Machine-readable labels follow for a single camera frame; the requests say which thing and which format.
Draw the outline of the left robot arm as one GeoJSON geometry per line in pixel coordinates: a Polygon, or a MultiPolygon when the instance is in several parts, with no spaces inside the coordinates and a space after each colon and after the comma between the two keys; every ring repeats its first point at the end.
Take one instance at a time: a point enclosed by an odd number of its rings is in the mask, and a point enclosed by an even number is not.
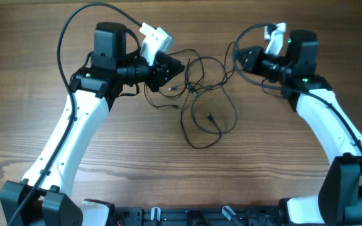
{"type": "Polygon", "coordinates": [[[159,91],[184,70],[168,55],[173,37],[162,28],[142,24],[145,37],[131,53],[125,25],[100,22],[94,49],[67,81],[69,94],[62,115],[46,146],[18,183],[7,181],[0,192],[9,225],[121,225],[122,218],[108,202],[72,199],[74,180],[84,153],[125,85],[145,84],[159,91]]]}

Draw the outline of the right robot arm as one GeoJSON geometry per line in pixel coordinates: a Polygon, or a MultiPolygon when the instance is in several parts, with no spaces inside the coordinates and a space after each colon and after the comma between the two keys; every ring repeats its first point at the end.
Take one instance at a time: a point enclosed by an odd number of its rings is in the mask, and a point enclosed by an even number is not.
{"type": "Polygon", "coordinates": [[[245,79],[258,75],[279,90],[314,132],[330,167],[316,195],[286,198],[288,224],[362,225],[362,134],[340,107],[327,80],[316,74],[315,33],[293,30],[280,56],[283,33],[265,26],[267,48],[233,48],[233,64],[245,79]]]}

